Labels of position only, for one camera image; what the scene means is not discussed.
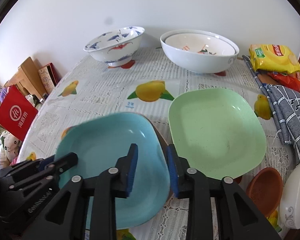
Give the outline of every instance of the blue plate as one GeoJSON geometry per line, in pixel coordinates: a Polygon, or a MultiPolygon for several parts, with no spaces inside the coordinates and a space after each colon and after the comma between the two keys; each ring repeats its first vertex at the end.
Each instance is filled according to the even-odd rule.
{"type": "MultiPolygon", "coordinates": [[[[69,130],[58,146],[56,158],[69,152],[78,155],[77,166],[60,176],[63,187],[74,175],[90,178],[115,166],[126,156],[131,143],[138,145],[138,163],[130,197],[116,198],[117,229],[141,225],[154,217],[167,200],[170,177],[152,124],[142,115],[117,113],[80,124],[69,130]]],[[[87,226],[91,217],[91,200],[87,226]]]]}

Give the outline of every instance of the bowl with bird pattern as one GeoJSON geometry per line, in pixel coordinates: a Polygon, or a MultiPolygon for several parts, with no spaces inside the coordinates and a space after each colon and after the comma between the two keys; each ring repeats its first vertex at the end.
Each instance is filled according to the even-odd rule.
{"type": "Polygon", "coordinates": [[[127,64],[138,50],[145,29],[129,26],[98,35],[91,40],[84,51],[95,60],[107,63],[111,67],[127,64]]]}

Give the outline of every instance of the red bird pattern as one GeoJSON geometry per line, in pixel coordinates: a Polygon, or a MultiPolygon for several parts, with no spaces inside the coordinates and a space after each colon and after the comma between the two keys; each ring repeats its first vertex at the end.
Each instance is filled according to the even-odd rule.
{"type": "Polygon", "coordinates": [[[109,53],[109,51],[111,51],[111,50],[113,50],[113,49],[123,49],[123,48],[124,48],[125,46],[127,46],[129,43],[132,43],[132,42],[126,42],[125,44],[120,44],[120,45],[118,45],[118,46],[115,46],[115,47],[109,49],[109,50],[108,50],[108,53],[109,53]]]}

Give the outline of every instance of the stuffed toy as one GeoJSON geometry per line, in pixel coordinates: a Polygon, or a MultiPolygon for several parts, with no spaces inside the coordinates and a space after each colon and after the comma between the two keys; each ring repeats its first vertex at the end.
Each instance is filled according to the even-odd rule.
{"type": "Polygon", "coordinates": [[[2,132],[0,141],[0,169],[2,169],[16,163],[20,141],[8,131],[2,132]]]}

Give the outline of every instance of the yellow snack bag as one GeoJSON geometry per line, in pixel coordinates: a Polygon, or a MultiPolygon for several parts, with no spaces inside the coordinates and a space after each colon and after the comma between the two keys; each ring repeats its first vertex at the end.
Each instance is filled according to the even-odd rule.
{"type": "Polygon", "coordinates": [[[263,69],[291,74],[300,71],[300,64],[287,46],[252,44],[249,48],[253,69],[263,69]]]}

